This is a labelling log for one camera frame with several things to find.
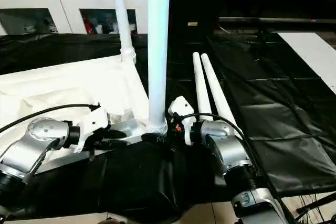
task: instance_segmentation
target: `white panel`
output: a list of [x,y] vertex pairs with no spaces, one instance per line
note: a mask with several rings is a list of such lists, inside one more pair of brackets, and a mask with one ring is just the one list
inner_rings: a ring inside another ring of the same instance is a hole
[[0,8],[47,8],[58,32],[60,34],[72,33],[60,0],[0,0]]
[[336,50],[315,33],[279,33],[336,94]]
[[[86,34],[80,9],[115,9],[114,0],[61,0],[75,34]],[[125,0],[126,9],[135,9],[139,34],[147,33],[147,0]]]

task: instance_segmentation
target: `black fabric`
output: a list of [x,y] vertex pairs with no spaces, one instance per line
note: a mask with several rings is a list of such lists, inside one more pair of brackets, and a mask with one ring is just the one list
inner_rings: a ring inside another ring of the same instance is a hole
[[186,207],[181,190],[184,155],[168,155],[158,144],[125,148],[35,175],[13,219],[113,212],[140,223],[171,223]]

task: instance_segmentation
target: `black cable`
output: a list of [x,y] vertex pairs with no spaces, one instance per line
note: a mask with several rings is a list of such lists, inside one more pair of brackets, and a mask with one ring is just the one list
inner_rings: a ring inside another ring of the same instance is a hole
[[31,115],[27,115],[23,118],[20,118],[16,121],[14,121],[13,123],[10,123],[4,127],[2,127],[0,129],[0,133],[4,132],[5,130],[8,130],[9,128],[15,126],[16,124],[19,124],[19,123],[22,123],[30,118],[33,118],[35,116],[38,116],[38,115],[41,115],[41,114],[44,114],[44,113],[47,113],[47,112],[50,112],[50,111],[54,111],[54,110],[60,110],[60,109],[65,109],[65,108],[74,108],[74,107],[88,107],[91,111],[92,110],[95,110],[97,108],[100,107],[100,105],[92,105],[92,104],[67,104],[67,105],[61,105],[61,106],[56,106],[56,107],[52,107],[52,108],[48,108],[48,109],[45,109],[45,110],[41,110],[41,111],[38,111],[38,112],[35,112]]
[[322,213],[321,213],[320,207],[317,207],[317,211],[319,212],[322,221],[325,222],[324,217],[323,217],[323,215],[322,215]]
[[296,223],[294,217],[292,216],[292,214],[290,213],[290,211],[288,210],[288,208],[286,207],[286,205],[284,204],[284,202],[282,202],[282,199],[279,196],[276,188],[274,187],[274,185],[270,181],[270,178],[268,177],[267,172],[265,171],[264,167],[262,166],[261,160],[259,159],[258,155],[256,155],[257,151],[253,147],[253,145],[250,142],[250,140],[247,139],[244,136],[244,134],[242,133],[242,131],[235,124],[233,124],[231,121],[229,121],[228,119],[226,119],[226,118],[224,118],[224,117],[222,117],[220,115],[214,115],[214,114],[211,114],[211,113],[192,113],[192,114],[183,115],[183,116],[180,116],[177,113],[175,113],[174,115],[177,115],[177,118],[181,119],[181,121],[183,119],[185,119],[185,118],[190,118],[192,116],[200,116],[200,115],[212,116],[213,118],[217,118],[217,119],[220,119],[220,120],[226,122],[228,125],[230,125],[232,128],[234,128],[238,132],[238,134],[241,136],[241,139],[244,141],[242,143],[242,145],[244,146],[244,143],[245,143],[246,147],[249,149],[249,151],[250,151],[250,153],[252,155],[253,162],[257,166],[259,172],[261,172],[261,175],[267,180],[267,184],[269,186],[269,190],[270,190],[271,194],[273,195],[273,197],[276,198],[279,201],[279,204],[281,205],[282,210],[284,211],[284,214],[286,215],[286,218],[290,218],[292,223]]

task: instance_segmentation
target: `items in cabinet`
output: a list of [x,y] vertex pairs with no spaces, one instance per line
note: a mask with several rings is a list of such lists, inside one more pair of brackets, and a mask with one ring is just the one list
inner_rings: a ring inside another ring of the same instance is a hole
[[58,33],[47,8],[1,9],[0,23],[9,35]]
[[[118,22],[114,9],[80,9],[88,34],[118,34]],[[137,33],[135,10],[128,9],[128,20],[132,34]]]

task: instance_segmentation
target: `cable connector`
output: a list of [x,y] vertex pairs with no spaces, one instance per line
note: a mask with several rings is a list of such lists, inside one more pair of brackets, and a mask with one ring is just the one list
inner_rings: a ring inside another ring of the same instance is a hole
[[98,103],[98,105],[94,105],[94,104],[89,104],[89,109],[91,110],[91,112],[92,111],[94,111],[94,110],[96,110],[96,109],[98,109],[98,108],[100,108],[101,106],[100,106],[100,103]]

